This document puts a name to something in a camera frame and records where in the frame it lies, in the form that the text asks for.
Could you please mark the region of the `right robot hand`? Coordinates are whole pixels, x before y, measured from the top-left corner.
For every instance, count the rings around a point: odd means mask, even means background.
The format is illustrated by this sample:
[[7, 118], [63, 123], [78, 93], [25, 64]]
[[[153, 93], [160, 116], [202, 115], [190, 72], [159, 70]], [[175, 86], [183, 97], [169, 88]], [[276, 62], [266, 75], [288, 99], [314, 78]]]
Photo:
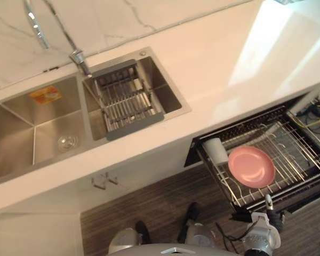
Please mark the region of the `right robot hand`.
[[269, 223], [272, 226], [274, 226], [279, 233], [281, 233], [284, 229], [285, 213], [276, 212], [274, 210], [273, 200], [269, 194], [265, 196], [265, 202], [266, 202], [266, 213], [269, 219]]

